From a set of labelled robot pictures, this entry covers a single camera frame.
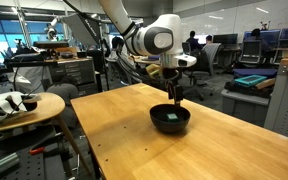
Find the floor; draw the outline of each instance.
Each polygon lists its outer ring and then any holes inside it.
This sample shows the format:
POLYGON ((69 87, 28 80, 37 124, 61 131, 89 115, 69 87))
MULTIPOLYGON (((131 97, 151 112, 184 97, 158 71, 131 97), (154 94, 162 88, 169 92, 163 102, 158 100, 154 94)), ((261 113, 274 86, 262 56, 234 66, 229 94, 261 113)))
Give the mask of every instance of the floor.
MULTIPOLYGON (((221 91, 224 89, 225 83, 228 81, 231 81, 233 78, 233 75, 222 74, 221 73, 222 71, 223 71, 223 69, 215 69, 215 75, 211 79, 206 80, 207 85, 210 87, 213 87, 213 90, 214 90, 213 96, 210 96, 209 93, 205 92, 205 93, 203 93, 203 94, 205 94, 204 101, 200 101, 199 98, 196 95, 194 95, 194 93, 185 96, 185 98, 187 100, 196 102, 198 104, 204 105, 204 106, 209 107, 211 109, 221 111, 221 108, 222 108, 221 91)), ((101 79, 102 79, 103 90, 107 91, 107 83, 106 83, 106 79, 105 79, 104 74, 101 75, 101 79)), ((185 87, 185 89, 186 89, 186 87, 190 86, 189 85, 189 78, 185 75, 183 75, 183 77, 179 80, 178 83, 182 87, 185 87)), ((109 84, 110 90, 125 86, 125 85, 121 84, 120 81, 116 78, 113 78, 113 81, 109 80, 108 84, 109 84)), ((77 145, 81 149, 81 152, 83 153, 82 156, 86 159, 87 164, 89 164, 89 166, 93 170, 91 157, 88 154, 88 151, 89 151, 88 142, 87 142, 87 139, 85 138, 85 136, 83 134, 82 128, 78 125, 75 129, 72 130, 72 134, 75 138, 77 145)), ((94 176, 94 173, 92 174, 92 176, 89 176, 86 173, 86 171, 83 168, 81 163, 80 163, 79 168, 76 168, 76 167, 78 167, 78 164, 79 164, 79 162, 77 161, 78 158, 75 155, 73 149, 70 146, 69 146, 69 148, 73 154, 73 158, 70 159, 70 165, 71 165, 72 169, 74 169, 73 175, 75 175, 75 178, 80 179, 80 180, 95 180, 96 178, 94 176)))

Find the white robotic hand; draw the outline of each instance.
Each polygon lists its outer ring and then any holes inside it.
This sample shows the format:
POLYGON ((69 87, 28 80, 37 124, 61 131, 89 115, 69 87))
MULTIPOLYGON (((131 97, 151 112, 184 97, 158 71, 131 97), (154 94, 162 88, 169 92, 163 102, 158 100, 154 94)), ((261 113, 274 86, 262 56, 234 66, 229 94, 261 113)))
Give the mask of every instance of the white robotic hand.
POLYGON ((105 13, 126 41, 134 55, 160 55, 161 67, 174 69, 189 67, 196 58, 183 54, 180 17, 160 16, 153 24, 139 28, 128 16, 121 0, 98 0, 105 13))

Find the table leg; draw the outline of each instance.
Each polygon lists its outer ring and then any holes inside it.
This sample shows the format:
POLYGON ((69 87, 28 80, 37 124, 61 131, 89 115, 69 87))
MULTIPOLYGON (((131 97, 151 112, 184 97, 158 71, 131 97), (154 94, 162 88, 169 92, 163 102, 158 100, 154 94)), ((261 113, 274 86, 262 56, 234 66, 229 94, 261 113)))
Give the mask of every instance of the table leg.
POLYGON ((75 143, 74 138, 73 138, 70 130, 67 128, 65 122, 63 121, 63 119, 61 118, 60 115, 55 116, 55 119, 56 119, 57 123, 60 125, 64 135, 67 138, 67 140, 70 142, 71 146, 73 147, 75 153, 80 155, 80 159, 82 161, 84 168, 86 169, 86 171, 88 172, 89 175, 92 175, 90 168, 87 166, 86 161, 85 161, 84 157, 82 156, 82 153, 81 153, 80 149, 78 148, 77 144, 75 143))

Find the black bowl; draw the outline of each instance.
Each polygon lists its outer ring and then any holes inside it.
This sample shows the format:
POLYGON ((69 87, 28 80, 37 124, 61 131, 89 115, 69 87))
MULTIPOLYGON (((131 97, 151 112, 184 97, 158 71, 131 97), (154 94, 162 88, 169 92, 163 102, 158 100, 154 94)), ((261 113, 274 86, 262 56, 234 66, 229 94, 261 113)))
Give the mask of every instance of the black bowl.
POLYGON ((177 132, 186 127, 191 114, 190 112, 174 104, 160 104, 150 110, 151 120, 155 127, 163 132, 177 132))

